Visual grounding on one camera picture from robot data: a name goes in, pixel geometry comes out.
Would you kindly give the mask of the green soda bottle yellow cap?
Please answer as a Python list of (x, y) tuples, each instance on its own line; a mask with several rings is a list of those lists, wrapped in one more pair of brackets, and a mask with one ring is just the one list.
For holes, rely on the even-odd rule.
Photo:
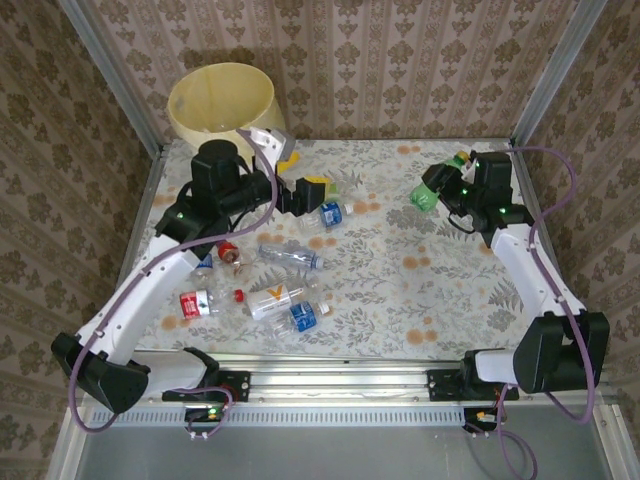
[[(459, 151), (452, 158), (442, 162), (442, 165), (452, 166), (461, 172), (465, 172), (468, 169), (469, 162), (470, 156), (464, 151)], [(436, 208), (438, 194), (422, 182), (411, 191), (409, 200), (420, 211), (429, 212)]]

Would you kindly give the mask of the blue label white cap bottle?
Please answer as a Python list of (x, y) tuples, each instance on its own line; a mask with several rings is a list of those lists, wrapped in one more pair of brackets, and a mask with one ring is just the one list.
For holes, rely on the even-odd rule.
[(344, 220), (353, 213), (353, 203), (328, 201), (321, 204), (313, 212), (301, 216), (299, 219), (299, 227), (306, 233), (333, 229), (341, 225)]

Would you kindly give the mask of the clear water bottle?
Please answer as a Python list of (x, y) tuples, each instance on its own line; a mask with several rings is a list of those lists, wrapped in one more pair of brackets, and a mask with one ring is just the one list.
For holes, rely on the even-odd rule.
[(268, 261), (289, 267), (306, 270), (322, 270), (324, 259), (316, 252), (303, 248), (288, 248), (283, 245), (262, 243), (257, 247), (257, 254)]

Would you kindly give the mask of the white label orange V bottle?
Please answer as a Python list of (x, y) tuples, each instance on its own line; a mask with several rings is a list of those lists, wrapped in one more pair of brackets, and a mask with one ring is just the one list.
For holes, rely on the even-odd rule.
[(314, 297), (320, 288), (315, 278), (282, 282), (262, 290), (247, 293), (245, 303), (255, 321), (282, 313), (303, 300)]

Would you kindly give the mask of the blue Pocari label bottle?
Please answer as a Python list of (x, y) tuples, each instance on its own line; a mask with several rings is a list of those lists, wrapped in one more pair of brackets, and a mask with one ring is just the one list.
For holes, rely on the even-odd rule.
[(315, 327), (330, 312), (331, 308), (326, 302), (302, 301), (273, 317), (268, 323), (268, 332), (277, 339), (303, 333)]

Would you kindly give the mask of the red label red cap bottle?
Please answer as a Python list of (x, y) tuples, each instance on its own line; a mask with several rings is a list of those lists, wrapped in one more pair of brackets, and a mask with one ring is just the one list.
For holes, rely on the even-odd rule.
[(221, 314), (233, 306), (243, 303), (245, 294), (240, 289), (213, 291), (200, 289), (182, 293), (179, 302), (186, 320)]

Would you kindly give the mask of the floral table cover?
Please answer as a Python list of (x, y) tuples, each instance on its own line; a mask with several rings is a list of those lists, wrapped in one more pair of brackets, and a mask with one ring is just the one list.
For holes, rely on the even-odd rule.
[(243, 354), (456, 360), (472, 349), (515, 347), (529, 324), (509, 273), (476, 234), (448, 222), (444, 207), (423, 213), (409, 200), (432, 165), (459, 151), (497, 151), (505, 140), (304, 140), (285, 178), (320, 175), (346, 183), (355, 211), (328, 231), (303, 232), (291, 215), (237, 240), (250, 252), (248, 276), (216, 263), (208, 285), (245, 291), (295, 280), (299, 273), (258, 257), (259, 242), (317, 251), (328, 262), (316, 299), (331, 312), (304, 333), (277, 339), (241, 306), (186, 320), (170, 294), (139, 349)]

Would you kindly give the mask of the black connector with LED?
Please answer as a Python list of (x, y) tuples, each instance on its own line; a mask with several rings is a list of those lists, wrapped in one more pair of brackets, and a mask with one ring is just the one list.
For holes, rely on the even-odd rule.
[(187, 407), (184, 421), (189, 424), (217, 423), (223, 419), (224, 413), (225, 408), (220, 406)]

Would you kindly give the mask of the grey metal panel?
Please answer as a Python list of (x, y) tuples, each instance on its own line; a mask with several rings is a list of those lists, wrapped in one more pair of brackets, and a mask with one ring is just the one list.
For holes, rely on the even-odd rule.
[(457, 427), (66, 425), (46, 480), (640, 480), (618, 411), (576, 425), (547, 406), (512, 407), (503, 439)]

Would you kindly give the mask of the aluminium frame rail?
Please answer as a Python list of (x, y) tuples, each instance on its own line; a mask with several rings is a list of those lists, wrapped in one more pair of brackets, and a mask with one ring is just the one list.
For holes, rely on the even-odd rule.
[[(551, 251), (551, 259), (546, 261), (547, 251), (545, 250), (545, 246), (552, 248), (551, 243), (546, 237), (545, 219), (550, 214), (562, 209), (565, 204), (569, 203), (574, 198), (577, 188), (577, 173), (569, 158), (552, 148), (541, 146), (521, 146), (512, 147), (509, 149), (509, 152), (516, 154), (516, 166), (518, 167), (518, 173), (525, 176), (525, 180), (523, 180), (522, 183), (527, 185), (523, 191), (532, 197), (532, 202), (537, 208), (534, 224), (530, 228), (527, 240), (527, 250), (537, 269), (534, 279), (542, 281), (544, 299), (551, 299), (552, 303), (559, 307), (559, 313), (555, 313), (556, 318), (567, 318), (569, 323), (569, 332), (573, 334), (573, 345), (578, 348), (583, 367), (586, 370), (590, 370), (592, 368), (591, 359), (578, 323), (578, 316), (584, 309), (584, 306), (573, 296), (572, 292), (564, 284), (561, 274), (556, 270), (554, 251)], [(537, 200), (537, 194), (533, 187), (533, 181), (530, 178), (528, 166), (526, 165), (527, 158), (524, 156), (524, 152), (541, 152), (552, 155), (566, 167), (568, 172), (570, 180), (568, 191), (562, 198), (544, 210), (542, 210), (540, 203)]]
[(150, 300), (140, 300), (140, 297), (150, 290), (149, 287), (144, 286), (144, 280), (137, 284), (137, 287), (141, 287), (142, 292), (136, 293), (131, 290), (126, 293), (126, 290), (131, 281), (137, 277), (140, 269), (148, 263), (148, 260), (140, 260), (149, 244), (149, 240), (144, 240), (143, 237), (165, 168), (165, 150), (166, 148), (163, 147), (160, 155), (151, 164), (150, 173), (143, 189), (127, 250), (119, 272), (116, 289), (98, 315), (98, 321), (101, 321), (103, 318), (102, 313), (107, 314), (114, 305), (118, 306), (118, 309), (109, 318), (105, 336), (96, 342), (91, 351), (98, 353), (100, 349), (105, 347), (106, 353), (110, 354), (108, 361), (119, 365), (125, 365), (129, 362), (146, 327), (154, 316), (152, 304), (158, 303), (158, 300), (154, 300), (153, 297)]

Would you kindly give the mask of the aluminium frame post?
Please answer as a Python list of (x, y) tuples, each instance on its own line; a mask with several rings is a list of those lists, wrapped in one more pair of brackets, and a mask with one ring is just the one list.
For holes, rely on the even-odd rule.
[(138, 139), (149, 155), (155, 159), (162, 151), (163, 141), (153, 131), (143, 111), (143, 102), (136, 98), (128, 83), (125, 67), (108, 45), (107, 36), (100, 31), (96, 16), (84, 0), (58, 0), (62, 10), (76, 30), (95, 65), (129, 120)]
[(553, 54), (511, 135), (511, 143), (524, 146), (532, 137), (608, 0), (579, 0)]

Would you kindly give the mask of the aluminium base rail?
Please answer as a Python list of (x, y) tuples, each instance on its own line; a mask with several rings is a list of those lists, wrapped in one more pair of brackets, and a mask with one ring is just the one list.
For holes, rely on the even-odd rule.
[(93, 354), (84, 359), (67, 356), (63, 368), (81, 388), (110, 412), (122, 414), (144, 402), (162, 400), (167, 391), (179, 393), (224, 392), (226, 402), (182, 402), (187, 405), (235, 402), (225, 389), (198, 388), (207, 374), (219, 370), (249, 371), (247, 402), (302, 401), (322, 403), (370, 399), (385, 402), (431, 401), (427, 371), (461, 369), (473, 373), (468, 361), (431, 362), (380, 359), (328, 359), (229, 355), (213, 358), (200, 351), (142, 351), (125, 365)]

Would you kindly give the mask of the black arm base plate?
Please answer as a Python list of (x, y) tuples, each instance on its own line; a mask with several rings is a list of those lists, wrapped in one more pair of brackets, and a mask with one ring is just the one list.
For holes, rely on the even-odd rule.
[[(247, 402), (251, 387), (251, 373), (249, 371), (219, 370), (216, 375), (207, 374), (198, 388), (215, 386), (228, 391), (235, 402)], [(179, 393), (167, 391), (162, 394), (163, 401), (182, 402), (226, 402), (224, 392), (208, 391), (204, 393)]]
[(504, 386), (501, 382), (482, 381), (474, 373), (461, 369), (427, 371), (427, 387), (432, 402), (494, 402), (499, 399)]

